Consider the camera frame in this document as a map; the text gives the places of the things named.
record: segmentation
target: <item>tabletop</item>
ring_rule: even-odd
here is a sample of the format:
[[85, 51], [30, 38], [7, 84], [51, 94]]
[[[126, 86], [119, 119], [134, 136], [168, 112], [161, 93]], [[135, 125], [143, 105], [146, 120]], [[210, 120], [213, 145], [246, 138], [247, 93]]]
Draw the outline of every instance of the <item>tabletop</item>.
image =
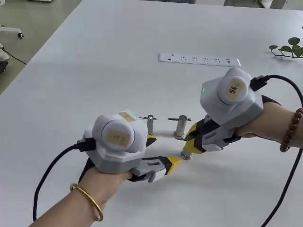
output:
[[[275, 58], [268, 49], [303, 37], [302, 24], [288, 10], [83, 0], [0, 96], [1, 220], [31, 223], [42, 174], [99, 115], [126, 108], [153, 114], [156, 131], [174, 130], [176, 122], [167, 118], [181, 114], [192, 122], [204, 118], [201, 84], [228, 68], [158, 62], [158, 53], [236, 57], [252, 77], [279, 74], [303, 88], [302, 60]], [[272, 80], [262, 93], [292, 110], [300, 105], [284, 82]], [[183, 145], [159, 138], [147, 155], [178, 155]], [[296, 153], [281, 153], [271, 141], [242, 139], [195, 155], [157, 182], [125, 182], [104, 210], [102, 226], [260, 226]], [[75, 151], [58, 162], [41, 190], [38, 216], [68, 193], [86, 160]], [[299, 226], [302, 177], [300, 164], [268, 226]]]

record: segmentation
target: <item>metal peg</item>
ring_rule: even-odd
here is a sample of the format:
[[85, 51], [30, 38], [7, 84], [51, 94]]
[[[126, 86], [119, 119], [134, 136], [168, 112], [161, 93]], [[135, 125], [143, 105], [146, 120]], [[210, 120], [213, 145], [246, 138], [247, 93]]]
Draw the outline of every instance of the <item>metal peg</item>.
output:
[[157, 118], [154, 118], [153, 115], [148, 115], [147, 117], [139, 117], [140, 119], [147, 119], [147, 133], [149, 135], [153, 134], [153, 120], [156, 120]]
[[181, 156], [184, 160], [190, 160], [193, 157], [193, 153], [187, 152], [187, 151], [182, 151]]
[[180, 115], [179, 118], [169, 118], [169, 120], [170, 121], [178, 121], [177, 128], [174, 131], [174, 136], [176, 138], [184, 137], [186, 122], [191, 121], [191, 119], [186, 117], [185, 115]]

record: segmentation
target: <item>power strip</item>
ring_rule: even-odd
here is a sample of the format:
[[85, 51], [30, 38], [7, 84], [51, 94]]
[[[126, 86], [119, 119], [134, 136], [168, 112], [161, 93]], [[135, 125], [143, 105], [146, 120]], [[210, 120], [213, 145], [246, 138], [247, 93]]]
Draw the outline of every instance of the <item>power strip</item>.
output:
[[180, 53], [159, 53], [159, 61], [198, 65], [218, 65], [229, 67], [241, 66], [240, 61], [237, 58], [209, 57]]

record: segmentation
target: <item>human hand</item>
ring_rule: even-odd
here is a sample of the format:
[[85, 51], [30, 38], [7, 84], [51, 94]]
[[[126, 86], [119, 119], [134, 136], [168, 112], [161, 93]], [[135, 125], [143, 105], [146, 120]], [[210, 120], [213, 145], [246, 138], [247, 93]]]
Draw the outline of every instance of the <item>human hand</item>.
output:
[[124, 180], [130, 179], [132, 174], [102, 174], [93, 167], [89, 169], [79, 183], [84, 190], [96, 201], [103, 209], [107, 201], [115, 194]]

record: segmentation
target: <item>black cable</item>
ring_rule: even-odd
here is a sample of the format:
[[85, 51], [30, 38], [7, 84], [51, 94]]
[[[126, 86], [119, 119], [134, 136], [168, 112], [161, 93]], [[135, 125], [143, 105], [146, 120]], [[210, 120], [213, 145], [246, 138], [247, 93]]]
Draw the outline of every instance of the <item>black cable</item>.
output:
[[70, 152], [71, 150], [76, 150], [79, 149], [80, 152], [84, 152], [84, 151], [89, 151], [89, 150], [95, 150], [96, 149], [96, 141], [94, 138], [89, 137], [89, 138], [83, 138], [81, 140], [78, 140], [78, 142], [70, 147], [68, 147], [67, 149], [65, 149], [64, 151], [62, 151], [52, 162], [51, 164], [48, 166], [46, 172], [43, 174], [36, 190], [35, 190], [35, 195], [34, 195], [34, 205], [33, 205], [33, 221], [37, 220], [37, 204], [38, 204], [38, 196], [39, 196], [39, 192], [41, 190], [41, 187], [44, 183], [44, 181], [46, 180], [47, 176], [49, 175], [49, 173], [51, 172], [53, 166], [59, 161], [60, 158], [62, 158], [65, 154], [67, 154], [68, 152]]
[[59, 161], [60, 158], [62, 158], [66, 153], [68, 153], [71, 150], [77, 149], [76, 145], [72, 145], [69, 148], [65, 149], [64, 151], [62, 151], [49, 165], [49, 167], [47, 168], [46, 172], [43, 174], [36, 190], [35, 190], [35, 195], [34, 195], [34, 206], [33, 206], [33, 221], [37, 220], [37, 204], [38, 204], [38, 196], [39, 196], [39, 192], [40, 189], [44, 183], [44, 181], [46, 180], [47, 176], [49, 175], [49, 173], [51, 172], [53, 166]]
[[25, 64], [25, 65], [27, 65], [24, 61], [22, 61], [22, 60], [16, 58], [14, 55], [12, 55], [12, 54], [10, 54], [9, 52], [7, 52], [7, 51], [4, 49], [4, 47], [1, 48], [1, 49], [2, 49], [5, 53], [7, 53], [9, 56], [11, 56], [12, 58], [16, 59], [17, 61], [19, 61], [19, 62], [21, 62], [21, 63], [23, 63], [23, 64]]
[[[269, 80], [269, 79], [272, 79], [272, 78], [274, 78], [274, 79], [281, 79], [281, 80], [283, 80], [283, 81], [289, 83], [291, 86], [293, 86], [293, 88], [294, 88], [294, 89], [296, 90], [296, 92], [298, 93], [298, 96], [299, 96], [300, 101], [301, 101], [301, 105], [302, 105], [302, 107], [303, 107], [303, 95], [302, 95], [302, 93], [301, 93], [299, 87], [298, 87], [294, 82], [292, 82], [290, 79], [288, 79], [288, 78], [286, 78], [286, 77], [279, 76], [279, 75], [267, 75], [267, 76], [264, 77], [265, 81], [267, 81], [267, 80]], [[286, 195], [286, 192], [287, 192], [287, 190], [288, 190], [288, 187], [289, 187], [289, 185], [290, 185], [290, 182], [291, 182], [291, 180], [292, 180], [292, 178], [293, 178], [293, 176], [294, 176], [294, 172], [295, 172], [296, 168], [298, 167], [300, 158], [301, 158], [301, 156], [302, 156], [302, 151], [303, 151], [302, 148], [299, 149], [298, 155], [297, 155], [297, 157], [296, 157], [296, 159], [295, 159], [295, 161], [294, 161], [293, 167], [292, 167], [292, 169], [291, 169], [291, 171], [290, 171], [290, 174], [289, 174], [289, 176], [288, 176], [288, 178], [287, 178], [287, 181], [286, 181], [286, 183], [285, 183], [285, 186], [284, 186], [284, 188], [283, 188], [283, 191], [282, 191], [282, 193], [281, 193], [281, 196], [280, 196], [280, 198], [279, 198], [279, 200], [278, 200], [276, 206], [273, 208], [273, 210], [271, 211], [271, 213], [269, 214], [269, 216], [267, 217], [267, 219], [264, 221], [264, 223], [261, 225], [261, 227], [265, 227], [265, 226], [270, 222], [270, 220], [272, 219], [272, 217], [275, 215], [275, 213], [277, 212], [277, 210], [278, 210], [279, 207], [281, 206], [281, 204], [282, 204], [282, 202], [283, 202], [283, 200], [284, 200], [284, 197], [285, 197], [285, 195]]]

